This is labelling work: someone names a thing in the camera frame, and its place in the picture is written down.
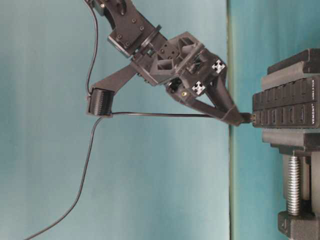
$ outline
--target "threaded rod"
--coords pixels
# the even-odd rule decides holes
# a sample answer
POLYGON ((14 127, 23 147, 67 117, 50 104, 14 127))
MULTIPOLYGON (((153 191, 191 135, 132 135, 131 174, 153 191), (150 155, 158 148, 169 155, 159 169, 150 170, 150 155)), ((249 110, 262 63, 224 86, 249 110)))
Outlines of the threaded rod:
POLYGON ((288 162, 288 214, 299 216, 301 205, 301 176, 300 160, 297 156, 291 156, 288 162))

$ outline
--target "black cable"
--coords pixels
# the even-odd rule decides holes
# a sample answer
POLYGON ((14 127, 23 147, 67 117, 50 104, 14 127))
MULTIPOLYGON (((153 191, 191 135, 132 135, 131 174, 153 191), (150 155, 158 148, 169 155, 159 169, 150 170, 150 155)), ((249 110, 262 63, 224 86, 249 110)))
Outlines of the black cable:
MULTIPOLYGON (((90 92, 90 89, 89 89, 89 83, 90 83, 91 74, 92 74, 92 71, 93 71, 93 68, 94 68, 94 65, 95 65, 95 62, 96 62, 96 58, 97 58, 99 31, 98 31, 98 21, 97 21, 97 17, 96 17, 95 12, 93 11, 92 7, 90 6, 90 4, 88 3, 87 0, 83 0, 83 1, 87 5, 87 7, 89 8, 89 10, 91 12, 91 15, 92 15, 93 21, 94 21, 94 29, 95 29, 95 41, 94 41, 93 57, 92 57, 92 61, 91 61, 90 67, 89 67, 87 79, 86 79, 86 91, 87 91, 88 96, 90 96, 91 92, 90 92)), ((137 116, 137 117, 211 118, 211 116, 205 115, 205 114, 174 114, 174 113, 146 113, 146 112, 114 112, 114 113, 112 113, 112 115, 113 116, 127 115, 127 116, 137 116)), ((88 164, 89 164, 89 160, 90 160, 90 155, 91 155, 91 150, 92 150, 92 145, 93 145, 93 141, 94 141, 96 128, 97 128, 98 124, 100 123, 100 121, 102 119, 103 119, 103 117, 100 117, 92 127, 90 140, 89 140, 89 148, 88 148, 88 152, 87 152, 87 155, 86 155, 84 169, 83 169, 82 177, 81 177, 81 183, 80 183, 80 187, 79 187, 79 190, 78 190, 78 194, 77 194, 77 196, 75 198, 75 201, 73 202, 71 207, 58 220, 56 220, 54 223, 52 223, 51 225, 47 226, 46 228, 42 229, 41 231, 39 231, 39 232, 37 232, 37 233, 25 238, 25 240, 31 240, 31 239, 39 236, 40 234, 43 234, 44 232, 50 230, 51 228, 53 228, 57 224, 59 224, 63 219, 66 218, 66 216, 69 215, 69 213, 77 205, 77 203, 78 203, 78 201, 80 199, 83 187, 84 187, 85 179, 86 179, 86 174, 87 174, 87 169, 88 169, 88 164)))
POLYGON ((84 187, 84 183, 85 183, 85 178, 86 178, 86 174, 87 174, 87 169, 88 169, 88 164, 89 164, 89 160, 90 160, 90 155, 91 155, 91 149, 92 149, 92 145, 93 145, 93 141, 94 141, 94 136, 95 136, 95 131, 96 128, 98 126, 98 124, 100 123, 100 121, 103 118, 100 117, 95 124, 93 125, 92 131, 91 131, 91 135, 90 135, 90 141, 89 141, 89 149, 88 149, 88 153, 86 155, 86 160, 85 160, 85 164, 84 164, 84 169, 83 169, 83 173, 82 173, 82 178, 81 178, 81 183, 80 183, 80 188, 78 191, 78 194, 75 198, 75 201, 73 202, 73 204, 71 205, 71 207, 65 212, 65 214, 60 217, 57 221, 55 221, 54 223, 52 223, 51 225, 47 226, 46 228, 44 228, 43 230, 27 237, 25 240, 30 240, 33 239, 37 236, 39 236, 40 234, 43 234, 44 232, 48 231, 49 229, 53 228, 55 225, 57 225, 58 223, 60 223, 63 219, 65 219, 65 217, 75 208, 75 206, 77 205, 79 198, 81 196, 82 193, 82 189, 84 187))
POLYGON ((169 117, 169 118, 212 118, 212 116, 206 114, 176 114, 176 113, 146 113, 146 112, 113 112, 113 116, 127 115, 137 117, 169 117))
POLYGON ((90 13, 91 13, 91 15, 93 17, 93 23, 94 23, 94 35, 95 35, 94 36, 94 50, 93 50, 92 61, 91 61, 91 64, 90 64, 90 67, 89 67, 89 71, 88 71, 88 75, 87 75, 86 82, 85 82, 86 92, 87 92, 88 96, 91 96, 89 83, 90 83, 91 74, 92 74, 92 71, 94 69, 94 65, 95 65, 95 62, 96 62, 97 53, 98 53, 99 30, 98 30, 97 16, 96 16, 93 8, 89 4, 88 0, 83 0, 83 1, 87 5, 87 7, 89 8, 90 13))

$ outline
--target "robotic arm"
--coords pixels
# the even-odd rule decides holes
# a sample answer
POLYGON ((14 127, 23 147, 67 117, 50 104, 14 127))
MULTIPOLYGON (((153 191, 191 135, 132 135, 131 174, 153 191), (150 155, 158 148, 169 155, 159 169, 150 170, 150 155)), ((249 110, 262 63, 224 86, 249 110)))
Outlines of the robotic arm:
POLYGON ((108 41, 131 63, 97 82, 90 89, 87 112, 112 117, 117 92, 136 74, 152 86, 164 85, 177 102, 227 124, 250 123, 250 113, 240 113, 226 89, 227 65, 189 32, 171 40, 154 27, 131 0, 92 0, 113 31, 108 41), (197 100, 206 94, 213 105, 197 100))

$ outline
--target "teal backdrop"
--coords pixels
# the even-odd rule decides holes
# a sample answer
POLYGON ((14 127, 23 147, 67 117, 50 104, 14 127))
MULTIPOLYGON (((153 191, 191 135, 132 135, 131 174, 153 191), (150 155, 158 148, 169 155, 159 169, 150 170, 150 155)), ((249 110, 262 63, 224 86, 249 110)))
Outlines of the teal backdrop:
MULTIPOLYGON (((225 1, 134 3, 168 38, 190 31, 227 59, 225 1)), ((85 114, 93 20, 81 0, 2 0, 0 9, 0 239, 21 240, 60 217, 78 191, 95 121, 85 114)), ((92 82, 129 63, 98 21, 92 82)), ((193 113, 138 77, 113 110, 193 113)), ((213 119, 105 119, 78 205, 37 239, 229 239, 228 138, 213 119)))
MULTIPOLYGON (((320 1, 228 0, 229 76, 235 102, 252 111, 267 67, 307 48, 320 48, 320 1)), ((231 234, 234 240, 285 240, 278 232, 282 157, 251 125, 231 129, 231 234)))

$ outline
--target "blue-green wall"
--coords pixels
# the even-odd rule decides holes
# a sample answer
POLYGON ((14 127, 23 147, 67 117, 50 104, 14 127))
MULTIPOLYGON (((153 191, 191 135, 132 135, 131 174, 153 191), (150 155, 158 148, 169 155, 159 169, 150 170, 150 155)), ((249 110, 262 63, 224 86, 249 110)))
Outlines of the blue-green wall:
MULTIPOLYGON (((135 0, 172 38, 190 31, 227 58, 221 0, 135 0)), ((85 115, 92 18, 81 0, 0 1, 0 239, 20 240, 73 202, 95 121, 85 115)), ((100 23, 98 81, 128 61, 100 23)), ((140 78, 114 111, 192 113, 140 78)), ((116 117, 97 128, 83 195, 43 240, 229 239, 228 126, 116 117)))
MULTIPOLYGON (((230 85, 243 112, 261 91, 267 67, 320 48, 320 1, 228 0, 230 85)), ((260 129, 232 128, 232 239, 284 240, 277 214, 286 209, 282 161, 260 129)))

